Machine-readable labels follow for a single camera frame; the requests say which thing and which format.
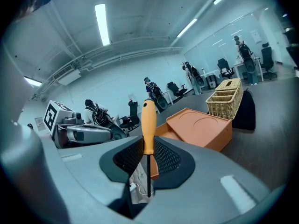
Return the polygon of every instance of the orange tray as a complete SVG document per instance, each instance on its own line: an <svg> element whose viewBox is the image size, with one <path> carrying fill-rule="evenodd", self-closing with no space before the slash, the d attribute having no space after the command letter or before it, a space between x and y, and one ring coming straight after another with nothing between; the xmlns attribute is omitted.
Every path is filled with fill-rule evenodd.
<svg viewBox="0 0 299 224"><path fill-rule="evenodd" d="M164 132L163 137L182 140L218 152L232 139L232 120L187 108L168 117L166 123L169 126L164 127L167 132Z"/></svg>

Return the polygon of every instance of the glass wall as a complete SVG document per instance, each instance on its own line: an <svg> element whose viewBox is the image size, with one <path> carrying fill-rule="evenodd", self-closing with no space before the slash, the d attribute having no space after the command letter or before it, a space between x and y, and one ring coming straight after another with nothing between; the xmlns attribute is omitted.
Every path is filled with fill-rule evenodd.
<svg viewBox="0 0 299 224"><path fill-rule="evenodd" d="M201 73L201 68L204 68L206 72L218 70L217 64L221 58L227 60L228 65L233 67L238 62L238 53L234 41L235 35L238 35L241 40L245 41L256 57L262 58L262 44L268 41L256 17L253 14L248 14L211 34L189 50L185 53L186 60Z"/></svg>

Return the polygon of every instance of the ceiling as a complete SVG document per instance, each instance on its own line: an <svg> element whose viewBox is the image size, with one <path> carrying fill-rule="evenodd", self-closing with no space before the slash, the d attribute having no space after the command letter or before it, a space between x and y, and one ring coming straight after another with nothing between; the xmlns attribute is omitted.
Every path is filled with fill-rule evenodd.
<svg viewBox="0 0 299 224"><path fill-rule="evenodd" d="M79 67L137 51L168 51L207 0L52 0L13 22L3 43L30 78L45 82L65 64ZM106 4L111 45L102 46L94 6ZM180 49L184 44L177 43Z"/></svg>

